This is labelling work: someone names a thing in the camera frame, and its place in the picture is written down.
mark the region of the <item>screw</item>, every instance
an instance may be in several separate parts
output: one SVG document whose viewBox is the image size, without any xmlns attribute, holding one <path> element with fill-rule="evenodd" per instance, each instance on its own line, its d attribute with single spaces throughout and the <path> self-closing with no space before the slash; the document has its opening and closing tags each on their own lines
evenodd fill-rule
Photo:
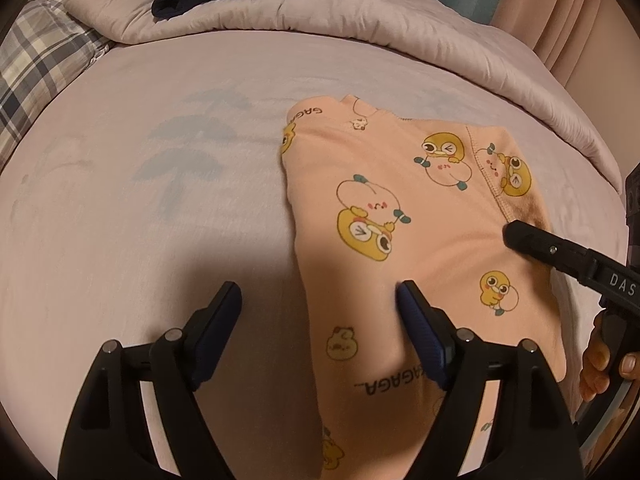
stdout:
<svg viewBox="0 0 640 480">
<path fill-rule="evenodd" d="M 172 328 L 167 330 L 164 333 L 164 338 L 167 341 L 178 341 L 178 339 L 180 339 L 182 337 L 182 330 L 180 330 L 179 328 Z"/>
<path fill-rule="evenodd" d="M 466 341 L 467 343 L 476 336 L 468 328 L 459 328 L 456 332 L 456 335 L 458 336 L 458 339 L 461 339 L 462 341 Z"/>
<path fill-rule="evenodd" d="M 538 345 L 531 339 L 523 339 L 521 345 L 527 352 L 531 352 L 532 354 L 538 350 Z"/>
<path fill-rule="evenodd" d="M 117 347 L 118 342 L 115 339 L 110 339 L 104 345 L 102 345 L 102 351 L 105 354 L 110 354 L 111 352 L 115 351 Z"/>
</svg>

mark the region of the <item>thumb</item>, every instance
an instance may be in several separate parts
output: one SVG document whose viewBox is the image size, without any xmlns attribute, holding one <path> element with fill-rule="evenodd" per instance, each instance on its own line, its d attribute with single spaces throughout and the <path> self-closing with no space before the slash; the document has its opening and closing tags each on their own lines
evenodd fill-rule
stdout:
<svg viewBox="0 0 640 480">
<path fill-rule="evenodd" d="M 620 375 L 624 379 L 640 379 L 640 352 L 625 355 L 620 361 Z"/>
</svg>

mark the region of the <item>pajamas with cartoon print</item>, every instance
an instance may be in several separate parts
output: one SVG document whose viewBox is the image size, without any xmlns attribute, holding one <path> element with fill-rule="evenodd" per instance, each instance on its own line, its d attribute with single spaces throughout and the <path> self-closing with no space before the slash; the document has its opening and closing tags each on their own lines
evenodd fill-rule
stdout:
<svg viewBox="0 0 640 480">
<path fill-rule="evenodd" d="M 487 341 L 535 340 L 564 377 L 550 269 L 502 241 L 514 219 L 550 230 L 507 131 L 401 119 L 354 96 L 324 96 L 289 111 L 282 161 L 324 426 L 323 479 L 402 478 L 442 402 L 396 312 L 403 280 Z M 489 384 L 474 446 L 486 441 L 496 399 Z"/>
</svg>

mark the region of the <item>bed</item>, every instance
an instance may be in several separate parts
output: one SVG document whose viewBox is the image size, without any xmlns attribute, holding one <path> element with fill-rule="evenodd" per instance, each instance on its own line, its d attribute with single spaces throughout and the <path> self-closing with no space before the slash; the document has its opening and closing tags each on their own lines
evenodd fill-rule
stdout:
<svg viewBox="0 0 640 480">
<path fill-rule="evenodd" d="M 151 19 L 150 1 L 66 0 L 113 43 L 33 121 L 0 177 L 0 399 L 51 472 L 100 343 L 181 326 L 234 280 L 244 312 L 199 405 L 237 478 L 318 477 L 321 421 L 279 163 L 284 117 L 304 98 L 355 94 L 400 117 L 506 127 L 554 232 L 624 262 L 615 161 L 506 32 L 436 0 L 212 2 L 168 22 Z M 575 412 L 598 297 L 559 274 L 552 288 Z M 150 394 L 154 444 L 175 470 Z"/>
</svg>

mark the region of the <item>plaid pillow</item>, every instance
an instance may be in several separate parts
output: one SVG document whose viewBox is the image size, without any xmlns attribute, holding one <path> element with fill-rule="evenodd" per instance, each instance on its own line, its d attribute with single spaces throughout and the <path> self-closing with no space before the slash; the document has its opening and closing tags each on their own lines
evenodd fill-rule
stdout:
<svg viewBox="0 0 640 480">
<path fill-rule="evenodd" d="M 0 172 L 41 111 L 111 45 L 62 0 L 28 1 L 0 45 Z"/>
</svg>

